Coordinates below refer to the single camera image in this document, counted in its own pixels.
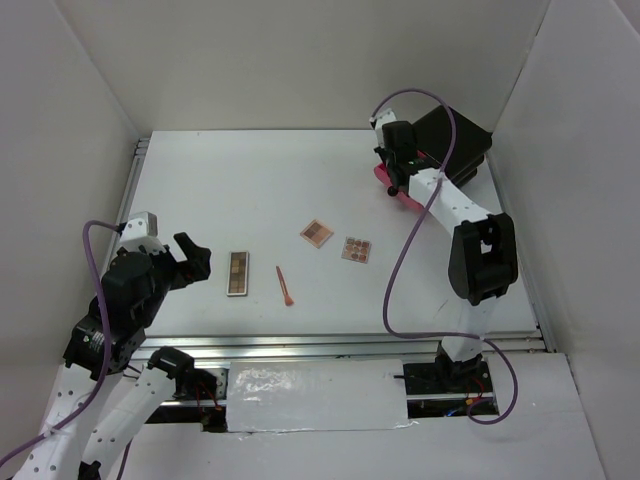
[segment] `orange brush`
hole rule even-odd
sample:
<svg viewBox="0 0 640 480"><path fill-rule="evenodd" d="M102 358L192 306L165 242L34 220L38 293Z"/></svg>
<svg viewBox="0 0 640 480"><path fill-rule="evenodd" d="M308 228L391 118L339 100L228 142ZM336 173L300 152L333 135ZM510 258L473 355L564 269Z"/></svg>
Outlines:
<svg viewBox="0 0 640 480"><path fill-rule="evenodd" d="M282 288L282 294L284 295L284 304L287 307L290 307L291 305L293 305L293 298L291 298L291 296L289 295L289 292L287 291L287 284L284 283L284 277L282 276L282 270L280 270L280 267L276 267L276 272L278 272L278 280L280 280L280 288Z"/></svg>

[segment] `square eyeshadow palette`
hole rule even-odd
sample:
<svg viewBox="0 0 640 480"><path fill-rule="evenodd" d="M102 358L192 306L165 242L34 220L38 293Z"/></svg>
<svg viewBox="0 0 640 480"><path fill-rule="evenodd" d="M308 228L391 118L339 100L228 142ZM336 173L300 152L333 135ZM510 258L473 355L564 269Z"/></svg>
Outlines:
<svg viewBox="0 0 640 480"><path fill-rule="evenodd" d="M371 242L359 238L347 237L342 248L342 258L354 262L367 263L371 252Z"/></svg>
<svg viewBox="0 0 640 480"><path fill-rule="evenodd" d="M320 248L322 244L326 242L331 235L333 235L333 230L320 223L318 220L314 220L307 225L302 232L300 232L300 235L314 247Z"/></svg>
<svg viewBox="0 0 640 480"><path fill-rule="evenodd" d="M249 252L231 252L229 257L227 297L243 297L249 286Z"/></svg>

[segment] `white table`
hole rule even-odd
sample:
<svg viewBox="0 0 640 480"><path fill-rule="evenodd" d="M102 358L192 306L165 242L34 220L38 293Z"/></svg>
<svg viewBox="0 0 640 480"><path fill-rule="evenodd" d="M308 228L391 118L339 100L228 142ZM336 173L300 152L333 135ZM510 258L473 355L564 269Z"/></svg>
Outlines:
<svg viewBox="0 0 640 480"><path fill-rule="evenodd" d="M158 216L160 239L187 232L212 250L208 281L171 292L149 336L333 335L384 333L389 274L417 214L373 175L371 131L154 132L131 212ZM464 187L501 211L489 169ZM335 234L320 249L299 233L318 219ZM372 242L368 264L340 258L346 236ZM461 300L448 277L451 239L428 217L400 271L391 303L400 331L447 329ZM230 251L251 255L249 295L225 295ZM295 305L286 307L275 266ZM536 332L521 280L491 322L494 333Z"/></svg>

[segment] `eyeshadow palette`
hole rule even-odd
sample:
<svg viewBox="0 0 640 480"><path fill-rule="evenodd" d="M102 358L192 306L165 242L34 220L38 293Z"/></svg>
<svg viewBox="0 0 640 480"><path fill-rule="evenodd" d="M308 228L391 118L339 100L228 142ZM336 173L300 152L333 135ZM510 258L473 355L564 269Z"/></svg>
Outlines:
<svg viewBox="0 0 640 480"><path fill-rule="evenodd" d="M320 248L322 244L329 240L329 237L333 235L333 230L323 223L314 220L307 225L302 232L300 232L300 235L314 247Z"/></svg>
<svg viewBox="0 0 640 480"><path fill-rule="evenodd" d="M347 237L342 248L342 258L359 263L367 263L370 253L371 242L354 237Z"/></svg>
<svg viewBox="0 0 640 480"><path fill-rule="evenodd" d="M229 255L229 283L227 297L247 295L249 286L249 252L231 252Z"/></svg>

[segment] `wall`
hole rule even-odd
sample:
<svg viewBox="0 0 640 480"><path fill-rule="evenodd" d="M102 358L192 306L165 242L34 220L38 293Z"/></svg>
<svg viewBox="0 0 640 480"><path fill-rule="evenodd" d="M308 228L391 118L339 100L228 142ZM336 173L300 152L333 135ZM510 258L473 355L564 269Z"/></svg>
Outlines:
<svg viewBox="0 0 640 480"><path fill-rule="evenodd" d="M548 0L57 0L142 133L362 128L391 91L492 129ZM417 118L424 100L399 100Z"/></svg>
<svg viewBox="0 0 640 480"><path fill-rule="evenodd" d="M635 29L611 0L554 0L492 162L611 479L638 477L639 126Z"/></svg>
<svg viewBox="0 0 640 480"><path fill-rule="evenodd" d="M82 225L115 220L135 134L52 3L0 3L0 65L4 455L36 433L70 328L86 312ZM94 238L104 255L108 236Z"/></svg>

